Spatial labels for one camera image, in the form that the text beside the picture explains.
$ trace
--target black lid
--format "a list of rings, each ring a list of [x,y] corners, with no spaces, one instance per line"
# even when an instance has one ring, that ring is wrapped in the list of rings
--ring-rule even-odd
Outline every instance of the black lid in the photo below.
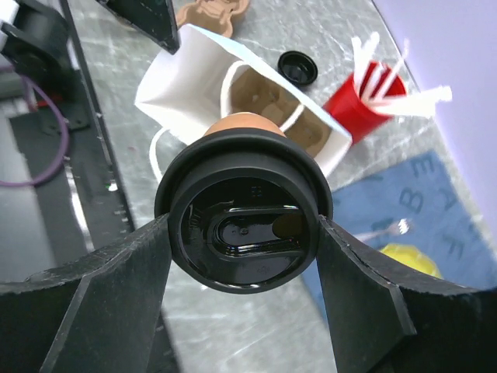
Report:
[[[299,51],[283,53],[278,60],[278,72],[296,87],[314,83],[318,77],[318,66],[312,58]]]
[[[276,288],[304,271],[318,248],[318,214],[331,193],[314,160],[292,141],[256,129],[221,131],[190,145],[158,188],[169,213],[174,261],[231,293]]]
[[[172,0],[99,0],[112,14],[125,19],[159,47],[174,54],[179,49],[178,26]]]

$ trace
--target yellow object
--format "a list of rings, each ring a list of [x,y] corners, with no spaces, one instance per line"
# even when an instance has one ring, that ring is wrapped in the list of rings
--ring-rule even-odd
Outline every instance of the yellow object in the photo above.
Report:
[[[390,258],[397,260],[399,263],[413,270],[418,270],[430,276],[442,278],[438,267],[427,255],[419,251],[415,246],[401,245],[398,243],[389,243],[381,252]]]

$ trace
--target purple wall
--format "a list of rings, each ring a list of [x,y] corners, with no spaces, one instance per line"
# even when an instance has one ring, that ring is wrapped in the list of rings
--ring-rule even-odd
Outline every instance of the purple wall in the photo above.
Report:
[[[436,122],[497,239],[497,1],[374,2],[396,43],[409,38],[419,88],[452,87]]]

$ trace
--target concrete countertop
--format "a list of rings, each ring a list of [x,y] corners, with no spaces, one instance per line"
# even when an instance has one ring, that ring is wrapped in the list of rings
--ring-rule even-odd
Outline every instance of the concrete countertop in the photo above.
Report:
[[[173,1],[176,10],[186,0]],[[70,0],[90,72],[109,130],[136,226],[153,218],[157,183],[148,147],[160,129],[134,107],[136,88],[159,48],[129,31],[93,0]],[[381,35],[379,58],[393,63],[398,50],[369,0],[252,1],[235,39],[272,66],[289,49],[316,61],[320,75],[309,96],[322,104],[352,71],[350,37]],[[415,85],[404,71],[409,90]],[[436,149],[465,206],[481,220],[431,120],[396,120],[355,146],[329,178],[332,190]],[[182,149],[166,134],[158,144],[163,169]],[[172,341],[186,372],[335,371],[327,326],[301,279],[259,295],[237,296],[203,288],[173,264],[164,306]]]

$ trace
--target blue cloth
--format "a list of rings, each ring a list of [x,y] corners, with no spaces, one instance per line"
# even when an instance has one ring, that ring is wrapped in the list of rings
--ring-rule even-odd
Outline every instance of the blue cloth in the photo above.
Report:
[[[497,262],[471,217],[457,199],[443,163],[433,151],[368,176],[333,193],[333,220],[352,234],[376,231],[410,218],[405,235],[368,241],[375,249],[388,243],[416,246],[438,266],[443,278],[464,286],[497,286]],[[304,283],[325,315],[316,262]]]

